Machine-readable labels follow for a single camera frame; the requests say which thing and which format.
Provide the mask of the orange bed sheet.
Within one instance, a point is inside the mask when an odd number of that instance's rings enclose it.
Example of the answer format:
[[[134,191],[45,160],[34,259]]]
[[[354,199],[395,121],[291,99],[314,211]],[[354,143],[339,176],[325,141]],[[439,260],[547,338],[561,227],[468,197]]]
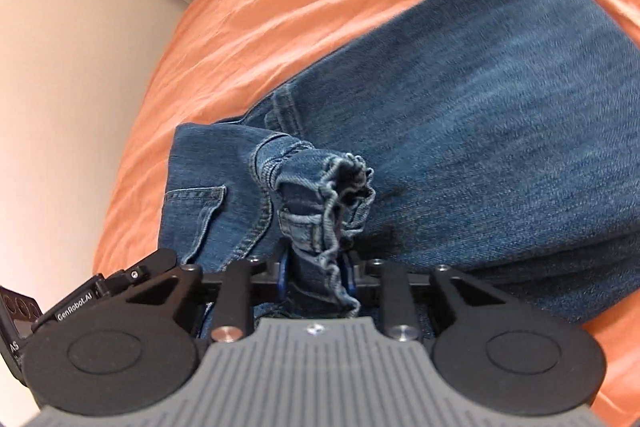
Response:
[[[120,163],[94,267],[111,273],[160,247],[169,155],[182,124],[240,118],[323,57],[425,0],[195,0],[146,90]],[[639,0],[593,0],[639,49]],[[639,417],[639,286],[585,321],[608,375],[596,410]]]

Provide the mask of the blue denim jeans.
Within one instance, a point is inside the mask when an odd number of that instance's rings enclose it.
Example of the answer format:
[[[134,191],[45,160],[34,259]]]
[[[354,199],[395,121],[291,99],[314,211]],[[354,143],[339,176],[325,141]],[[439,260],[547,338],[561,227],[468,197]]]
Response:
[[[425,0],[178,127],[160,247],[217,272],[280,241],[266,317],[360,313],[349,253],[596,317],[639,286],[638,46],[593,0]]]

